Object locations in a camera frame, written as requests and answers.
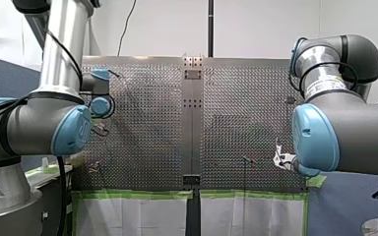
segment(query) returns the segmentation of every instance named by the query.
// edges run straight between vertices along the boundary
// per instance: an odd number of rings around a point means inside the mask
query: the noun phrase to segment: white wall
[[[317,37],[315,0],[216,0],[215,56],[289,58],[301,36]]]
[[[0,0],[0,59],[39,70],[41,49],[11,0]]]
[[[102,0],[88,50],[116,55],[133,0]],[[364,35],[378,46],[378,0],[216,0],[215,56],[288,58],[300,36]],[[121,55],[207,55],[208,0],[137,0]],[[0,0],[0,59],[38,69],[41,50],[11,0]],[[369,100],[378,101],[378,82]]]
[[[378,48],[377,0],[322,0],[320,35],[360,34]],[[369,102],[378,102],[378,81],[373,84]]]

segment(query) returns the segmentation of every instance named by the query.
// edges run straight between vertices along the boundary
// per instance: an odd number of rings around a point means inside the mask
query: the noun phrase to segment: silver metal plate
[[[303,191],[303,178],[273,164],[276,138],[293,152],[290,117],[301,102],[288,61],[204,58],[201,80],[185,80],[183,60],[84,59],[85,72],[120,78],[110,83],[116,112],[102,121],[110,135],[92,135],[74,188],[180,190],[183,174],[201,174],[203,189]]]
[[[92,134],[74,188],[180,190],[182,59],[90,57],[84,65],[120,78],[110,81],[115,113],[101,121],[110,134]]]
[[[303,190],[303,178],[273,163],[277,138],[293,153],[290,117],[301,101],[287,71],[288,60],[204,60],[201,188]]]

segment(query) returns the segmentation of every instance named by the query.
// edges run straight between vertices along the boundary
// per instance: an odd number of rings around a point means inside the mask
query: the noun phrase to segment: black pole
[[[208,8],[208,57],[214,57],[214,0]]]

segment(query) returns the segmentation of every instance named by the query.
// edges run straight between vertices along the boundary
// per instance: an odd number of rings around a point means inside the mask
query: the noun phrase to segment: white cloth
[[[202,236],[302,236],[304,201],[201,199]]]
[[[179,200],[79,200],[77,236],[184,236],[186,202]]]

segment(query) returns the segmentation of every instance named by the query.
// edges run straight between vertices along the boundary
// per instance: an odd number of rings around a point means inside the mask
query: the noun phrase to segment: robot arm
[[[305,104],[293,114],[295,168],[308,176],[319,170],[378,175],[378,104],[363,99],[378,79],[378,50],[357,35],[296,47],[291,72],[302,79]],[[343,63],[358,75],[353,90],[356,78]]]
[[[91,78],[81,72],[85,28],[95,1],[52,0],[50,12],[42,0],[14,0],[14,4],[26,14],[43,46],[43,63],[36,90],[20,99],[0,99],[0,235],[39,235],[40,192],[30,189],[21,155],[79,152],[90,134],[92,114],[103,116],[106,110],[109,72],[96,70]],[[93,102],[97,112],[82,100],[79,91],[84,90],[103,94]],[[20,215],[24,223],[11,223]]]

